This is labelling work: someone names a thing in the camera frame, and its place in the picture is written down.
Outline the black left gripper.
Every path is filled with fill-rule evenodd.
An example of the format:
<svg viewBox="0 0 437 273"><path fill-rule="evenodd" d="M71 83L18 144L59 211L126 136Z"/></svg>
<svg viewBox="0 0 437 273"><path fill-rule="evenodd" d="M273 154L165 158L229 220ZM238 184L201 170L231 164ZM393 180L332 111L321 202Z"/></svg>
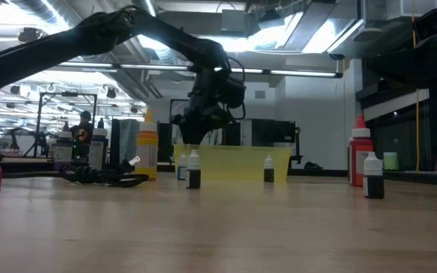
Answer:
<svg viewBox="0 0 437 273"><path fill-rule="evenodd" d="M198 128L221 128L235 123L229 110L219 106L215 94L219 86L231 77L228 71L202 69L196 73L192 90L188 93L189 109L184 124L180 125L181 136L185 144L198 143ZM218 144L219 130L207 132L200 144Z"/></svg>

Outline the small white-capped dye bottle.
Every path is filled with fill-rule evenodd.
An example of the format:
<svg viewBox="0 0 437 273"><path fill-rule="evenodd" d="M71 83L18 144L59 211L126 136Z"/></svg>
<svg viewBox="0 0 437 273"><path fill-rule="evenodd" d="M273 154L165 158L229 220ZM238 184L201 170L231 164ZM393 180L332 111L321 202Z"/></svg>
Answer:
<svg viewBox="0 0 437 273"><path fill-rule="evenodd" d="M177 179L178 180L186 180L187 176L187 154L182 153L177 167Z"/></svg>
<svg viewBox="0 0 437 273"><path fill-rule="evenodd" d="M269 183L275 181L274 164L271 155L267 155L264 161L263 180Z"/></svg>
<svg viewBox="0 0 437 273"><path fill-rule="evenodd" d="M363 164L363 195L368 199L383 199L385 185L383 178L383 161L369 152Z"/></svg>
<svg viewBox="0 0 437 273"><path fill-rule="evenodd" d="M198 151L193 149L187 163L187 188L198 190L201 188L201 165Z"/></svg>

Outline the large yellow dye bottle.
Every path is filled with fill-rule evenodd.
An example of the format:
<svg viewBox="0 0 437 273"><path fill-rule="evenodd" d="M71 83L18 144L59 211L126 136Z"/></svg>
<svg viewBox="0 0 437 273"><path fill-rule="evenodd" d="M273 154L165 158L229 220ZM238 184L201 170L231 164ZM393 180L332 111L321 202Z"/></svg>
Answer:
<svg viewBox="0 0 437 273"><path fill-rule="evenodd" d="M148 109L136 138L136 156L140 160L136 163L135 172L148 175L151 181L157 176L158 144L157 124L152 121L152 112Z"/></svg>

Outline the large blue-capped dye bottle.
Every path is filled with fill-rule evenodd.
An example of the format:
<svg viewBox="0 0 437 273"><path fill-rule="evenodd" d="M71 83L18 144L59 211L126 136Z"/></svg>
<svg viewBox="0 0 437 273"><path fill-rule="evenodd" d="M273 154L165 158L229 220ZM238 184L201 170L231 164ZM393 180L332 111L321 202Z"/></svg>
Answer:
<svg viewBox="0 0 437 273"><path fill-rule="evenodd" d="M100 118L90 141L88 163L91 168L95 168L96 170L102 170L107 159L108 131L104 125L104 120Z"/></svg>

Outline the translucent yellow plastic bin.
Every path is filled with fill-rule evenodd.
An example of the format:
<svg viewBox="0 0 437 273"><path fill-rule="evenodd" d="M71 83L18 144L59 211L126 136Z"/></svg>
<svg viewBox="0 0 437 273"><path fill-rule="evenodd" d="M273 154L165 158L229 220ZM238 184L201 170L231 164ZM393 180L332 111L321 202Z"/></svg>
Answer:
<svg viewBox="0 0 437 273"><path fill-rule="evenodd" d="M174 164L181 155L196 150L200 157L202 180L246 180L263 182L266 158L274 168L275 182L285 182L291 151L286 147L261 146L187 146L174 145Z"/></svg>

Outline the black cabinet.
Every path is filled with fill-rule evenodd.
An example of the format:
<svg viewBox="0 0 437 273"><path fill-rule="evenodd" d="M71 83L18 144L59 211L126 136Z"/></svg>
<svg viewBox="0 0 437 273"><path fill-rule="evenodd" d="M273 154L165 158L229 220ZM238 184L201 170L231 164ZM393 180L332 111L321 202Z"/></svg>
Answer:
<svg viewBox="0 0 437 273"><path fill-rule="evenodd" d="M238 143L240 146L288 147L296 141L294 121L272 119L244 119L239 123Z"/></svg>

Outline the gray covered cabinet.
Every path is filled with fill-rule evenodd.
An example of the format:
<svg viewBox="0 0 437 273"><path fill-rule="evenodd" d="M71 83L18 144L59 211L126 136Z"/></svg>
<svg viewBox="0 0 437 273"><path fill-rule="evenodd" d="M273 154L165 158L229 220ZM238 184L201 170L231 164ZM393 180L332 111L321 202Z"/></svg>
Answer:
<svg viewBox="0 0 437 273"><path fill-rule="evenodd" d="M112 120L110 139L110 163L119 164L124 159L131 160L136 156L137 134L140 122L136 120Z"/></svg>

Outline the pale green plastic jar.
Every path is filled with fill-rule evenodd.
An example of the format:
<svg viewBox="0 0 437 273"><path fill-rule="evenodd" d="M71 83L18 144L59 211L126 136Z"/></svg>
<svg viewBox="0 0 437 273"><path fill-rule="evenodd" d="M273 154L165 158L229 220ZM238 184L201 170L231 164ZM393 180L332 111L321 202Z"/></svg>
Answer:
<svg viewBox="0 0 437 273"><path fill-rule="evenodd" d="M397 171L399 169L398 154L396 152L384 152L383 167L385 171Z"/></svg>

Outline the long LED light bar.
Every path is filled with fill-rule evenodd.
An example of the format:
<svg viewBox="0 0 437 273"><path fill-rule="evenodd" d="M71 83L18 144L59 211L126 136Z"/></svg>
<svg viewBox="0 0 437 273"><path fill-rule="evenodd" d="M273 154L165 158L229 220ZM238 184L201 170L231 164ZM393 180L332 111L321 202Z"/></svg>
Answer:
<svg viewBox="0 0 437 273"><path fill-rule="evenodd" d="M100 70L152 70L152 71L190 71L191 67L180 65L161 65L161 64L110 64L110 63L91 63L91 62L72 62L67 61L60 63L59 67L89 68ZM273 76L291 76L291 77L321 77L321 78L341 78L343 73L340 72L323 72L323 71L298 71L298 70L269 70L257 68L236 68L231 69L236 74L261 74Z"/></svg>

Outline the person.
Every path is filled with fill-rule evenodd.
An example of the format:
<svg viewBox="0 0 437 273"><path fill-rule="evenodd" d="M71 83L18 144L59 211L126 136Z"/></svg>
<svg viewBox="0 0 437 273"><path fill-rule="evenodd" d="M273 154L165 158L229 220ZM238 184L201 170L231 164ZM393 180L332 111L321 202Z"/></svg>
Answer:
<svg viewBox="0 0 437 273"><path fill-rule="evenodd" d="M94 128L91 117L89 111L81 112L80 123L69 129L74 140L73 158L86 158L88 156Z"/></svg>

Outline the black aluminium rig frame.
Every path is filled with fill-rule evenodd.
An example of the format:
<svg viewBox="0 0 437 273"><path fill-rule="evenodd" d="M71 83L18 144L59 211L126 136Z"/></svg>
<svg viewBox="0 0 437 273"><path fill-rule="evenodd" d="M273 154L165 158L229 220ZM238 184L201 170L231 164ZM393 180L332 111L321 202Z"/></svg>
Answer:
<svg viewBox="0 0 437 273"><path fill-rule="evenodd" d="M189 109L187 99L171 99L169 109L169 120L172 124L183 127Z"/></svg>
<svg viewBox="0 0 437 273"><path fill-rule="evenodd" d="M35 130L35 140L33 142L32 147L24 154L27 156L27 154L30 152L30 150L33 150L33 157L37 157L38 152L38 143L40 140L40 125L41 125L41 119L42 119L42 107L49 103L54 97L56 96L62 96L62 97L78 97L78 96L89 96L93 97L93 103L91 106L93 107L93 113L92 113L92 125L95 124L96 120L96 108L97 108L97 99L98 96L96 94L89 94L89 93L78 93L78 92L71 92L71 91L64 91L64 92L42 92L39 94L39 101L38 101L38 112L36 116L36 130Z"/></svg>

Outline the black aluminium table frame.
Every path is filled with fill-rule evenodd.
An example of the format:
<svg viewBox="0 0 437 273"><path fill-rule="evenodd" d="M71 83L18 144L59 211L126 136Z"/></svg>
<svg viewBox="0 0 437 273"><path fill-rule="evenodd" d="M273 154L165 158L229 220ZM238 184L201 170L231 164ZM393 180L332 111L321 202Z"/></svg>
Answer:
<svg viewBox="0 0 437 273"><path fill-rule="evenodd" d="M32 162L28 159L24 160L21 158L18 158L15 162L11 162L9 158L5 158L3 162L0 162L0 166L4 174L56 172L58 170L53 162L46 160ZM288 170L288 175L305 177L346 177L347 171L291 169ZM386 180L437 185L437 172L385 171L384 178Z"/></svg>

